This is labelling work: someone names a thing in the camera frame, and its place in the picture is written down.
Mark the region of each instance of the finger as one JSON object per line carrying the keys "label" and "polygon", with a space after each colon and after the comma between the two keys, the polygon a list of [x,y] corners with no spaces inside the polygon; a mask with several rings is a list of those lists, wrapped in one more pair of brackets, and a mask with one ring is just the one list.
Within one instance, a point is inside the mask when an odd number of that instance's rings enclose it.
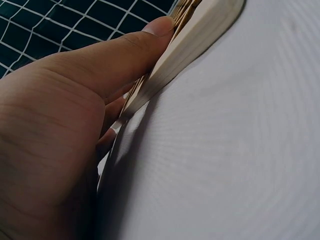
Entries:
{"label": "finger", "polygon": [[115,123],[119,118],[119,114],[125,104],[125,99],[123,97],[109,103],[105,106],[104,121],[101,129],[101,136]]}
{"label": "finger", "polygon": [[155,65],[173,36],[173,28],[171,17],[160,17],[142,31],[54,54],[37,64],[106,98]]}
{"label": "finger", "polygon": [[112,128],[109,128],[108,131],[106,131],[106,133],[103,135],[103,137],[98,141],[96,145],[98,163],[110,151],[116,139],[116,136],[117,136],[116,132]]}
{"label": "finger", "polygon": [[107,104],[112,103],[113,101],[117,100],[118,98],[121,98],[123,95],[125,95],[127,92],[129,92],[133,86],[134,86],[133,83],[126,85],[125,87],[121,88],[116,93],[114,93],[113,95],[105,98],[104,103],[107,105]]}

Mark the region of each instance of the dark green fabric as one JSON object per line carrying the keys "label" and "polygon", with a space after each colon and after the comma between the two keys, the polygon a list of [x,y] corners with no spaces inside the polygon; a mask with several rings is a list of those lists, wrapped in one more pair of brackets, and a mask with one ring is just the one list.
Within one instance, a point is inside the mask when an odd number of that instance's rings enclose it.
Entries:
{"label": "dark green fabric", "polygon": [[0,0],[0,77],[47,55],[141,30],[177,0]]}

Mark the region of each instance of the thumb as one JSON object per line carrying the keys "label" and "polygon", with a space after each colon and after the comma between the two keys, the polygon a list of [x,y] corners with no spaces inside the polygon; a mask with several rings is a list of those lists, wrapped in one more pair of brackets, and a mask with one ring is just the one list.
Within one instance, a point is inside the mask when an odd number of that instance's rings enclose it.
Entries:
{"label": "thumb", "polygon": [[142,31],[54,54],[37,64],[107,98],[156,64],[173,36],[174,24],[171,17],[160,17]]}

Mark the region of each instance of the fingernail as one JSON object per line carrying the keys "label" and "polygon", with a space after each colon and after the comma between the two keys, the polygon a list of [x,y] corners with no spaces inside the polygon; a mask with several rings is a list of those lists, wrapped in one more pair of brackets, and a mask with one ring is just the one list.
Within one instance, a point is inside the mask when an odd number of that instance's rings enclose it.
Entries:
{"label": "fingernail", "polygon": [[174,27],[175,20],[172,17],[162,16],[148,23],[142,31],[162,37],[167,35]]}

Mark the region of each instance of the skin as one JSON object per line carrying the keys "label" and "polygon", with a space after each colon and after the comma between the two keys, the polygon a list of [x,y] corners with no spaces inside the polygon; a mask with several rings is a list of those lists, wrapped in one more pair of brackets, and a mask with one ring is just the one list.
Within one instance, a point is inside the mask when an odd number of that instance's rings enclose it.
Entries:
{"label": "skin", "polygon": [[132,82],[165,51],[173,20],[50,55],[0,80],[0,239],[89,238],[97,165]]}

